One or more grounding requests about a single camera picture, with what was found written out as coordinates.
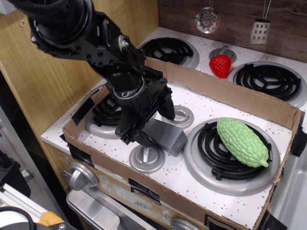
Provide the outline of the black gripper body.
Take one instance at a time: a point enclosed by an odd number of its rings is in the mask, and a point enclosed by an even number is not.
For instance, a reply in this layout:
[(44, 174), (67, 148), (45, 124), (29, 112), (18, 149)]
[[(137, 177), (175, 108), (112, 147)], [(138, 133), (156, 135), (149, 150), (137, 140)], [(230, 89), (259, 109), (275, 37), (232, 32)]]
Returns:
[(147, 122), (158, 112), (160, 101), (172, 94), (166, 78), (158, 79), (150, 86), (146, 86), (144, 78), (141, 78), (138, 87), (132, 90), (125, 82), (110, 79), (109, 91), (121, 108), (115, 134), (125, 144), (136, 141), (135, 135), (143, 131)]

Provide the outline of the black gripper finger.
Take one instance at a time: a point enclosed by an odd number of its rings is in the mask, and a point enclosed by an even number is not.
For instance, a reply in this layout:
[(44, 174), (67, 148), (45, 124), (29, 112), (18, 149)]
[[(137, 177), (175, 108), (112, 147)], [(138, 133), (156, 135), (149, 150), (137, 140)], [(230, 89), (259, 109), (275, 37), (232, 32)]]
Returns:
[(144, 147), (152, 147), (154, 144), (149, 137), (143, 132), (138, 132), (135, 135), (135, 140)]
[(173, 104), (171, 97), (164, 98), (160, 101), (158, 112), (162, 117), (168, 120), (175, 119), (175, 109), (174, 109), (174, 104)]

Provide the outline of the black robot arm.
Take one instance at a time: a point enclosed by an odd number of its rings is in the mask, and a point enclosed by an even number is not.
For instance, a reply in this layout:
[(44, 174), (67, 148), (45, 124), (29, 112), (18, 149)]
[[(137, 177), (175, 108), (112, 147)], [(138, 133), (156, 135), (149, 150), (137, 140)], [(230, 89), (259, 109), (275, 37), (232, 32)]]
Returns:
[(143, 129), (155, 113), (174, 119), (171, 89), (162, 72), (90, 0), (14, 0), (28, 17), (37, 48), (56, 57), (84, 60), (107, 81), (121, 108), (116, 135), (129, 144), (153, 145)]

